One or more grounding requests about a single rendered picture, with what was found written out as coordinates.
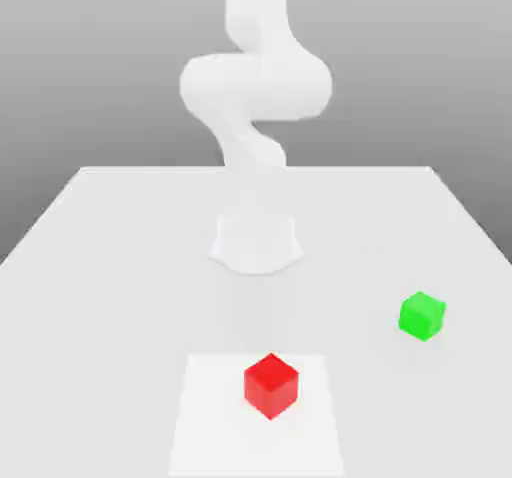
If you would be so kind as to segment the small red cube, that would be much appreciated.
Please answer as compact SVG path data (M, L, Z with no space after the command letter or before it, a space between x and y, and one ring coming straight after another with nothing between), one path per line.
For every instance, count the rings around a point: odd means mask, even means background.
M298 398L299 373L274 353L244 370L244 398L273 420Z

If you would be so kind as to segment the small green cube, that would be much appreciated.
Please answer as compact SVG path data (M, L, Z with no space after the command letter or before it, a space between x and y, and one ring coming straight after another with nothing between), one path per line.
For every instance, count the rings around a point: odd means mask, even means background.
M427 341L441 330L445 310L445 302L418 291L402 302L398 327L421 341Z

